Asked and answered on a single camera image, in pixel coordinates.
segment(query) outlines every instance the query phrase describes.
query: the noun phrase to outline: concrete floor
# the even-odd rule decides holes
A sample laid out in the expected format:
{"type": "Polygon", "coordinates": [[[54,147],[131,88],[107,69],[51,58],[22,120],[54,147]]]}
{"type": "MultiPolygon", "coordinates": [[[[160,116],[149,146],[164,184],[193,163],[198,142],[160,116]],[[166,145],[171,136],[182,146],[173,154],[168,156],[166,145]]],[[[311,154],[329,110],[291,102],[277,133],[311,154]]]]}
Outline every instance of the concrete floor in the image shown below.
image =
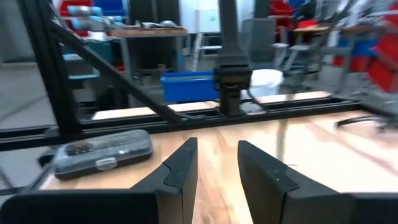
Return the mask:
{"type": "MultiPolygon", "coordinates": [[[[201,62],[200,67],[211,68],[212,61],[201,62]]],[[[338,80],[339,68],[325,68],[313,90],[333,92],[338,80]]],[[[357,78],[349,83],[354,90],[357,78]]],[[[40,73],[35,65],[0,68],[0,129],[24,128],[29,126],[55,124],[49,100],[40,73]]],[[[36,158],[46,147],[0,152],[0,166],[15,186],[30,184],[40,173],[36,158]]],[[[5,186],[0,180],[0,189],[5,186]]],[[[0,205],[6,197],[0,197],[0,205]]]]}

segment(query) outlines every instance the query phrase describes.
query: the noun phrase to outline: white bucket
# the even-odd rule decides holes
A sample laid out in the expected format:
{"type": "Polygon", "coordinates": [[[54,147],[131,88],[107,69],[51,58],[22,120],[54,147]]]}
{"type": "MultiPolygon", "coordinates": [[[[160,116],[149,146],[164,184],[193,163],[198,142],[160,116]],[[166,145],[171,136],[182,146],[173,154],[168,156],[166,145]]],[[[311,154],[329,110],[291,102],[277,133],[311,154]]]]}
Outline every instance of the white bucket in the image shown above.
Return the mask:
{"type": "MultiPolygon", "coordinates": [[[[254,97],[277,95],[283,73],[274,69],[254,70],[251,75],[250,92],[254,97]]],[[[242,99],[249,99],[248,91],[241,91],[242,99]]]]}

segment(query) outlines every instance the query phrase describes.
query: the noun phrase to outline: transparent plastic case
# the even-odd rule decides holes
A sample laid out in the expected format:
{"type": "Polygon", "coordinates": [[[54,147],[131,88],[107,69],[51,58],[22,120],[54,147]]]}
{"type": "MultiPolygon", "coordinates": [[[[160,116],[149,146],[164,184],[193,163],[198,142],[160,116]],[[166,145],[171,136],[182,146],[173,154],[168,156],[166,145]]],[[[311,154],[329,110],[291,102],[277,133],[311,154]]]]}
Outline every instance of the transparent plastic case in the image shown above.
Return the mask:
{"type": "Polygon", "coordinates": [[[152,141],[144,130],[84,139],[61,146],[53,159],[58,179],[74,179],[150,158],[152,141]]]}

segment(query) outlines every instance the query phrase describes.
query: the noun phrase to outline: wooden tabletop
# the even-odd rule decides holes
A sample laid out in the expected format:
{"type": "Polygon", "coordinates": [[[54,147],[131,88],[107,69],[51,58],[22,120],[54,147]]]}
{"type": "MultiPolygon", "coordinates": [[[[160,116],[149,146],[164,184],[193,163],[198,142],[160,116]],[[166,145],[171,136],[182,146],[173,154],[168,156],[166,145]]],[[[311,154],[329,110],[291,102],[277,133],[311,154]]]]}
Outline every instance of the wooden tabletop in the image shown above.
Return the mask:
{"type": "MultiPolygon", "coordinates": [[[[319,33],[324,32],[328,29],[326,26],[309,26],[306,28],[297,28],[294,29],[296,33],[319,33]]],[[[352,26],[352,27],[343,27],[343,28],[336,28],[335,30],[340,30],[342,32],[369,32],[372,31],[372,27],[370,26],[352,26]]]]}
{"type": "MultiPolygon", "coordinates": [[[[324,92],[302,93],[315,98],[324,92]]],[[[280,101],[269,96],[261,101],[280,101]]],[[[173,105],[183,110],[212,107],[210,102],[173,105]]],[[[95,119],[145,114],[144,108],[104,111],[95,119]]],[[[381,135],[372,123],[335,129],[334,122],[365,113],[352,111],[289,120],[284,162],[339,192],[395,192],[398,189],[398,140],[381,135]]],[[[129,189],[151,173],[190,137],[198,138],[198,187],[193,223],[252,223],[237,164],[238,140],[247,140],[276,156],[278,121],[220,126],[152,135],[153,157],[140,164],[61,182],[50,174],[48,189],[129,189]]]]}

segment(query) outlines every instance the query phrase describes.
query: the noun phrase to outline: blue bin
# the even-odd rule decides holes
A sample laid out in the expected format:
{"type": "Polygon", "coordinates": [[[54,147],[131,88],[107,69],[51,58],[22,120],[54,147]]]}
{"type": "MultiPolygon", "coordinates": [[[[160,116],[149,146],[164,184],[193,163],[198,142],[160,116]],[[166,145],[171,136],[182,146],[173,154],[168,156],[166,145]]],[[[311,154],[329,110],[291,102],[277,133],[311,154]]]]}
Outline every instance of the blue bin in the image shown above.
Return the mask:
{"type": "MultiPolygon", "coordinates": [[[[111,42],[109,41],[88,41],[86,43],[86,46],[91,48],[93,51],[95,51],[97,54],[99,54],[101,57],[104,58],[107,62],[113,64],[113,53],[112,53],[112,45],[111,42]]],[[[66,47],[62,48],[62,53],[63,54],[75,54],[71,49],[68,49],[66,47]]]]}
{"type": "Polygon", "coordinates": [[[165,73],[160,79],[165,102],[192,102],[218,99],[213,72],[165,73]]]}
{"type": "Polygon", "coordinates": [[[123,0],[94,0],[94,6],[102,8],[103,16],[126,16],[123,0]]]}
{"type": "MultiPolygon", "coordinates": [[[[379,42],[379,40],[358,40],[355,42],[353,49],[353,56],[362,57],[375,57],[376,55],[372,51],[372,48],[379,42]]],[[[348,41],[345,39],[339,40],[338,47],[347,47],[348,41]]]]}

